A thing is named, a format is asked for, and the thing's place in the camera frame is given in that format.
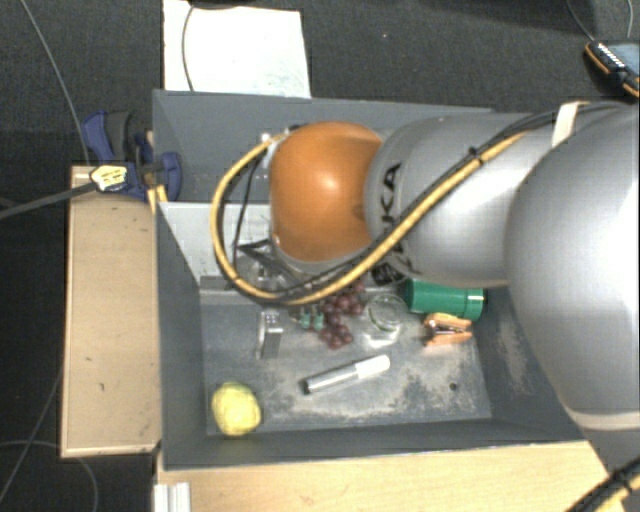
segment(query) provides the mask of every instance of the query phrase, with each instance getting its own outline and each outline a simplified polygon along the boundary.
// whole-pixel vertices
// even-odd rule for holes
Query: metal bracket
[[[261,311],[256,359],[275,359],[278,357],[283,332],[284,327],[277,309],[270,308]]]

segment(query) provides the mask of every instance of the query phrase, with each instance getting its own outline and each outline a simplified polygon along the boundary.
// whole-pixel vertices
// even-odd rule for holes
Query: wooden board
[[[72,185],[88,181],[72,170]],[[151,451],[160,439],[154,225],[97,192],[69,214],[63,457]]]
[[[158,469],[159,483],[190,483],[193,512],[562,512],[605,476],[584,441],[215,471]]]

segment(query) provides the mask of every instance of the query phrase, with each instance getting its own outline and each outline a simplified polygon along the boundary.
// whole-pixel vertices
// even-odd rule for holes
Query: black floor
[[[160,0],[28,0],[80,117],[131,110],[151,126],[162,85]],[[598,36],[626,31],[624,0],[574,0]],[[307,0],[255,5],[303,13],[317,97],[386,99],[540,111],[605,91],[585,65],[585,37],[563,0]],[[640,3],[634,2],[636,11]],[[28,201],[67,186],[82,154],[55,76],[18,0],[0,15],[0,198]],[[634,35],[640,33],[640,22]],[[0,221],[0,486],[35,425],[62,355],[64,206]],[[58,404],[38,439],[58,438]],[[148,456],[92,459],[100,511],[149,507]],[[0,512],[92,507],[77,464],[35,446]]]

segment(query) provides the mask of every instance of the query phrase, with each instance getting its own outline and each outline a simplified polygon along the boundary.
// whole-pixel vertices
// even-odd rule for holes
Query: gray box
[[[324,119],[393,129],[470,110],[154,94],[156,150],[178,151],[185,171],[183,202],[162,205],[157,215],[162,444],[168,469],[582,439],[538,367],[505,289],[488,294],[475,338],[464,345],[424,350],[419,320],[408,317],[403,339],[386,352],[372,351],[357,336],[348,348],[329,352],[283,315],[279,357],[259,361],[254,357],[259,306],[211,286],[216,265],[206,202],[217,178],[262,132]],[[257,192],[257,202],[266,198],[265,190]],[[232,232],[233,211],[228,220],[225,229]],[[259,222],[254,224],[258,236]],[[363,322],[352,326],[354,332],[366,328]],[[392,359],[384,377],[311,397],[297,387],[303,377],[381,352]],[[249,384],[263,407],[264,422],[242,439],[220,434],[208,405],[215,387],[232,379]]]

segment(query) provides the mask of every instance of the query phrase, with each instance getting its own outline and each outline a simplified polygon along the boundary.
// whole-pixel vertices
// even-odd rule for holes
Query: blue clamp
[[[156,184],[164,184],[167,198],[175,201],[182,185],[182,170],[178,154],[163,153],[160,161],[154,162],[153,148],[142,133],[134,136],[135,156],[129,149],[128,125],[131,115],[128,112],[108,114],[98,110],[82,122],[82,138],[91,151],[98,157],[101,165],[117,162],[127,168],[127,184],[117,193],[140,201],[147,200],[148,185],[144,177],[154,174]]]

